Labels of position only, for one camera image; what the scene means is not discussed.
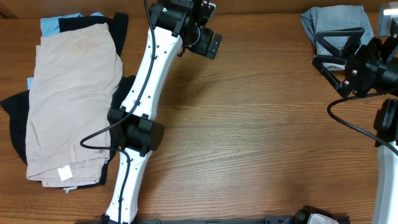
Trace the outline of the light blue denim shorts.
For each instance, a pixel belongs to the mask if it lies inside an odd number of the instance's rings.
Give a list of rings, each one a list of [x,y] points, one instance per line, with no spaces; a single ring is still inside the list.
[[[362,27],[361,43],[366,45],[374,37],[373,29],[363,6],[337,5],[312,7],[300,15],[305,33],[316,49],[317,55],[330,55],[315,41],[315,34],[325,30],[340,30]]]

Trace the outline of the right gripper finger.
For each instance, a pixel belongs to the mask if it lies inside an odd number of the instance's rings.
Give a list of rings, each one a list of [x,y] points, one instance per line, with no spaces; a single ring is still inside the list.
[[[348,85],[334,76],[332,71],[325,66],[326,63],[345,65],[346,60],[332,55],[315,55],[312,59],[312,65],[326,78],[341,97],[347,97],[349,95]]]
[[[326,30],[315,34],[315,41],[323,46],[332,56],[352,56],[361,46],[361,37],[364,34],[362,27],[341,29],[341,30]],[[337,49],[326,37],[346,37],[347,41],[341,50]]]

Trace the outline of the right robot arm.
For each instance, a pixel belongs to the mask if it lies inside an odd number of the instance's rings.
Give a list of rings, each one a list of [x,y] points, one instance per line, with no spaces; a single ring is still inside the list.
[[[376,37],[362,45],[364,29],[352,28],[316,33],[315,41],[329,55],[316,55],[313,66],[341,96],[330,103],[328,114],[337,122],[373,139],[379,165],[373,223],[397,223],[397,37]],[[377,111],[376,134],[371,134],[333,114],[338,103],[391,94]]]

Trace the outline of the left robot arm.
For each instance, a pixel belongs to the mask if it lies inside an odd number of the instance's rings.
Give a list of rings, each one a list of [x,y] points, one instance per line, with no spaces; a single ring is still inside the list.
[[[147,47],[129,93],[108,120],[120,155],[111,203],[100,223],[133,223],[138,195],[151,154],[159,147],[164,125],[156,122],[159,99],[176,57],[186,50],[213,59],[222,40],[206,27],[216,14],[209,1],[157,1],[146,6]]]

